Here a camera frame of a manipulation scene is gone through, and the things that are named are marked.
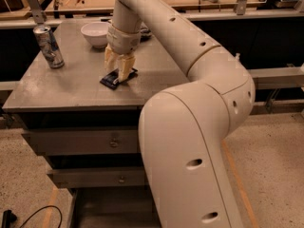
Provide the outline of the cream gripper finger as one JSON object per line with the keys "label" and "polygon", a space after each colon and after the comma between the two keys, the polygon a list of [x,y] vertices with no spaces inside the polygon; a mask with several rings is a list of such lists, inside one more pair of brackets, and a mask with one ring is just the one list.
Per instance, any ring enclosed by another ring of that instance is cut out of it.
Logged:
{"label": "cream gripper finger", "polygon": [[132,67],[135,64],[135,56],[133,53],[129,53],[129,54],[123,54],[119,57],[118,59],[118,69],[119,69],[119,82],[123,82],[125,81],[130,72]]}
{"label": "cream gripper finger", "polygon": [[110,45],[107,45],[104,51],[104,69],[107,73],[114,70],[117,59],[118,54],[111,48]]}

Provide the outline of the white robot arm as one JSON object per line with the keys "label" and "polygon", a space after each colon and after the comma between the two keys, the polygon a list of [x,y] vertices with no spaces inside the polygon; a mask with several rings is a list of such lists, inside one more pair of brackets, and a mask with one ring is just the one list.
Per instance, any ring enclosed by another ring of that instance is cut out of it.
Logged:
{"label": "white robot arm", "polygon": [[146,24],[188,83],[151,97],[139,120],[142,161],[162,228],[243,228],[221,155],[249,116],[255,84],[228,50],[162,0],[116,0],[107,67],[125,79]]}

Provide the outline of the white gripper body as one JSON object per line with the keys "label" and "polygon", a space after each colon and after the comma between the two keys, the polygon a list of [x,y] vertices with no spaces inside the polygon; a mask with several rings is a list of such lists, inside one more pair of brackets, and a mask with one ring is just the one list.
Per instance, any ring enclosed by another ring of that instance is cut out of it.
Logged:
{"label": "white gripper body", "polygon": [[133,52],[139,45],[141,34],[123,32],[110,25],[106,35],[111,49],[117,54],[128,54]]}

